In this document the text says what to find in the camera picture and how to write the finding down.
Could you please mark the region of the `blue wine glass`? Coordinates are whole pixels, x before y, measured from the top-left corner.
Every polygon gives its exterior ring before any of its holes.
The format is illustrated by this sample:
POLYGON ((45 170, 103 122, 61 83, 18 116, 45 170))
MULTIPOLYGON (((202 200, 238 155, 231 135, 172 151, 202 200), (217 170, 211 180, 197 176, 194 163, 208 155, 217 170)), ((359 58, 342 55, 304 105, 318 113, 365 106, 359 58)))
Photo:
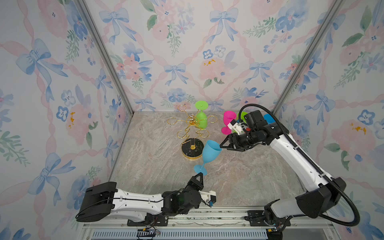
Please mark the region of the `blue wine glass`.
POLYGON ((274 120, 274 118, 269 115, 269 114, 265 114, 264 115, 264 119, 267 121, 268 124, 272 124, 272 123, 275 123, 276 121, 274 120))
POLYGON ((194 166, 194 171, 199 174, 202 173, 204 176, 207 175, 207 169, 205 168, 205 165, 207 163, 210 163, 214 161, 219 154, 221 153, 223 149, 220 147, 220 145, 212 140, 208 140, 206 145, 204 146, 203 149, 203 164, 202 165, 195 165, 194 166))

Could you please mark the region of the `pink wine glass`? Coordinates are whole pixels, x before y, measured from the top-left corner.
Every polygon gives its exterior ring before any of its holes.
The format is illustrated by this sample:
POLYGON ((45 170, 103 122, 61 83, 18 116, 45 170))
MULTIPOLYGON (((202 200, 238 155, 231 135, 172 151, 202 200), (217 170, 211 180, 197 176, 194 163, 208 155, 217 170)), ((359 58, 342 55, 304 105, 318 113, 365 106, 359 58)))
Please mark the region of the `pink wine glass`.
POLYGON ((232 130, 228 127, 228 124, 232 121, 232 120, 236 120, 237 118, 237 115, 235 112, 233 111, 226 111, 223 115, 223 123, 225 124, 225 126, 221 129, 222 133, 224 135, 229 135, 232 133, 232 130))

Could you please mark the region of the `green wine glass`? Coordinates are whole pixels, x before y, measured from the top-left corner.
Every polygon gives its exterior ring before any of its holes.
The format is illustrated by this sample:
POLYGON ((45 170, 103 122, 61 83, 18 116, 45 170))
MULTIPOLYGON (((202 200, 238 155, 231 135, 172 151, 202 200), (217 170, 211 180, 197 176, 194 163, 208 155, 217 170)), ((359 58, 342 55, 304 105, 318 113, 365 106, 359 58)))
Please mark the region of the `green wine glass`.
POLYGON ((207 127, 208 121, 204 110, 209 107, 209 104, 205 101, 198 101, 195 103, 195 107, 198 110, 198 113, 196 114, 197 127, 200 129, 205 129, 207 127))
POLYGON ((247 114, 246 112, 241 112, 240 118, 236 120, 238 123, 242 124, 242 127, 245 130, 245 132, 246 132, 246 128, 248 128, 248 124, 245 121, 246 114, 247 114))

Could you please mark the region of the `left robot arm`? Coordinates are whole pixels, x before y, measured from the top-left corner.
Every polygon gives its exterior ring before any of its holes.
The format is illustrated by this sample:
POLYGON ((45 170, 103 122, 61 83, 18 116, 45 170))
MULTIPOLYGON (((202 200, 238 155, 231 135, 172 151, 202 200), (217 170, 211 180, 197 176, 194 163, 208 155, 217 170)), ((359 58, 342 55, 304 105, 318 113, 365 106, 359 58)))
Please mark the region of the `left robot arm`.
POLYGON ((216 192, 204 192, 203 188, 202 173, 191 177, 185 188, 152 195, 123 191, 116 182, 107 182, 86 190, 76 220, 97 222, 109 216, 149 224, 157 216, 186 215, 201 203, 212 207, 216 202, 216 192))

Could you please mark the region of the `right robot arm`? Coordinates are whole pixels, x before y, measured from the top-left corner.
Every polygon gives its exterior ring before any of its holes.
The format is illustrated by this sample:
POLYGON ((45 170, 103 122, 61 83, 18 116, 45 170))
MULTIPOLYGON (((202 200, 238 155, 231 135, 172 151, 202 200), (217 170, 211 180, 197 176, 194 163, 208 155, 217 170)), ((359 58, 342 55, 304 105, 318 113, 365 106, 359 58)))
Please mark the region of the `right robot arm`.
POLYGON ((220 144, 222 149, 245 152, 258 145, 270 146, 294 170, 304 184, 306 192, 291 199, 275 200, 264 207, 259 217, 248 215, 247 221, 263 221, 269 226, 285 226, 293 217, 321 217, 331 222, 349 226, 359 222, 343 222, 325 215, 343 198, 352 207, 356 217, 356 206, 345 194, 346 183, 341 178, 334 178, 294 141, 288 129, 275 117, 269 123, 259 110, 246 114, 237 121, 234 117, 224 117, 226 138, 220 144))

